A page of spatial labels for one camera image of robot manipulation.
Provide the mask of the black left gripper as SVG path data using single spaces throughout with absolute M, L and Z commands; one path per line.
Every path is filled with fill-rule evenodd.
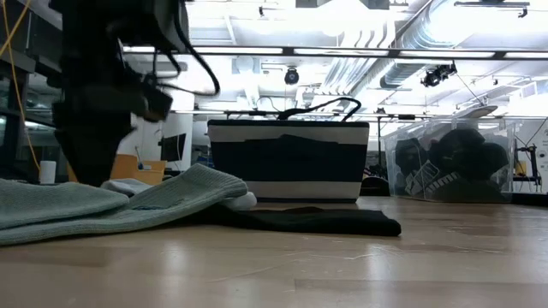
M 126 74 L 112 84 L 77 87 L 56 77 L 53 86 L 62 91 L 53 104 L 55 137 L 77 181 L 93 187 L 110 178 L 118 146 L 131 133 L 124 117 L 163 121 L 172 105 L 171 95 L 149 74 Z M 96 127 L 106 122 L 115 126 Z

